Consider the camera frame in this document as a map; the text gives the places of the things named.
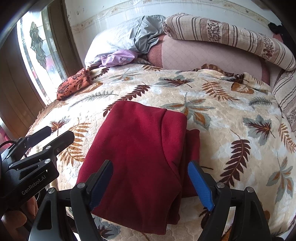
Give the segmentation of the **person's left hand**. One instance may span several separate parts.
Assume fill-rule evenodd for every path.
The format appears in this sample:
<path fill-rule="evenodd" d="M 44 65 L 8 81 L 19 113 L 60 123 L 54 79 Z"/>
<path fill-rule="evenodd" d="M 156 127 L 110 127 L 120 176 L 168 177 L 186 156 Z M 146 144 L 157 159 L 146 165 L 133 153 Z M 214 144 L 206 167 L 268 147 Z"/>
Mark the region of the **person's left hand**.
<path fill-rule="evenodd" d="M 25 235 L 22 234 L 20 228 L 26 223 L 27 218 L 35 219 L 38 212 L 38 205 L 36 198 L 33 196 L 23 206 L 22 211 L 14 210 L 9 211 L 1 218 L 4 227 L 8 231 L 13 240 L 27 240 Z"/>

